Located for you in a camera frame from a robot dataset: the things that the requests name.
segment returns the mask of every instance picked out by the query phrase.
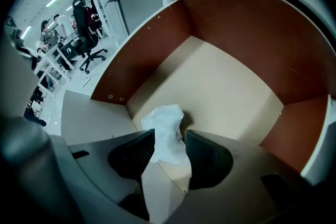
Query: white plastic bag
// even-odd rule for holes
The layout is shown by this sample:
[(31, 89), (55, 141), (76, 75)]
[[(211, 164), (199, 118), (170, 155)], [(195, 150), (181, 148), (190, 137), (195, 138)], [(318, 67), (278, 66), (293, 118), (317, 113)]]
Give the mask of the white plastic bag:
[(150, 162), (189, 163), (180, 131), (183, 116), (179, 105), (173, 104), (160, 106), (141, 120), (143, 130), (155, 129), (155, 151)]

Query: white floor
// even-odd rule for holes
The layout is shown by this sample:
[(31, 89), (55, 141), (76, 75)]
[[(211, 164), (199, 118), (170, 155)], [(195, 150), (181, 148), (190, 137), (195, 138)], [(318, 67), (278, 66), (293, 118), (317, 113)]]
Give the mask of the white floor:
[(56, 97), (53, 98), (49, 95), (46, 96), (44, 103), (42, 103), (43, 109), (39, 117), (46, 121), (47, 126), (45, 126), (44, 129), (48, 134), (61, 135), (61, 112), (66, 90), (86, 95), (91, 95), (93, 93), (100, 77), (109, 65), (113, 54), (116, 51), (116, 47), (109, 37), (100, 39), (97, 46), (93, 48), (92, 53), (100, 49), (108, 50), (108, 52), (100, 53), (100, 55), (104, 55), (106, 57), (105, 61), (95, 59), (89, 65), (88, 70), (90, 73), (86, 74), (84, 71), (79, 70), (80, 65), (85, 61), (86, 57), (82, 58), (81, 56), (78, 56), (75, 59), (78, 60), (75, 65), (75, 70), (68, 73), (71, 77), (71, 81), (67, 82), (64, 78), (62, 78), (60, 81), (61, 84), (54, 90), (54, 95)]

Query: beige desk surface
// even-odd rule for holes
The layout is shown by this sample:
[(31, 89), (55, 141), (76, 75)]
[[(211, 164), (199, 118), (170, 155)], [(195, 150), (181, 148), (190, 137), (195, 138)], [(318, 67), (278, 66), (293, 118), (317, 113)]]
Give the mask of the beige desk surface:
[[(141, 119), (167, 104), (182, 108), (182, 133), (193, 129), (257, 145), (284, 107), (250, 69), (195, 37), (182, 43), (158, 67), (127, 108), (135, 127), (141, 130)], [(190, 167), (160, 165), (181, 189), (187, 189)]]

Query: brown cubicle partition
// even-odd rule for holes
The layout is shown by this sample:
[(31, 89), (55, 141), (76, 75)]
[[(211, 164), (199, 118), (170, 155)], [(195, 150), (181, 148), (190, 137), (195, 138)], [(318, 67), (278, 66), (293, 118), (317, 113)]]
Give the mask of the brown cubicle partition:
[(101, 77), (91, 98), (126, 104), (158, 66), (190, 36), (181, 1), (163, 9), (131, 36)]
[(126, 104), (190, 35), (239, 60), (281, 100), (282, 114), (260, 146), (301, 171), (322, 130), (326, 95), (336, 95), (336, 58), (316, 26), (283, 0), (173, 3), (124, 44), (92, 98)]

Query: office chair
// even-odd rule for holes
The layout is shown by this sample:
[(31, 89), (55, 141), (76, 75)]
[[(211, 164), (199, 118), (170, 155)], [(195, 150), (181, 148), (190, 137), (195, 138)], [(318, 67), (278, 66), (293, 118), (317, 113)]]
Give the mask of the office chair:
[(98, 43), (97, 35), (93, 35), (89, 29), (89, 22), (88, 22), (88, 11), (85, 8), (85, 0), (74, 0), (72, 3), (74, 17), (77, 24), (78, 36), (80, 41), (77, 41), (74, 45), (77, 51), (83, 56), (85, 53), (87, 54), (88, 58), (84, 61), (84, 63), (80, 66), (80, 70), (83, 71), (82, 68), (85, 65), (85, 72), (86, 74), (90, 73), (88, 66), (90, 62), (92, 62), (96, 58), (101, 58), (105, 61), (105, 57), (102, 55), (98, 55), (102, 51), (107, 52), (106, 49), (101, 49), (93, 54), (91, 54), (91, 49), (93, 49)]

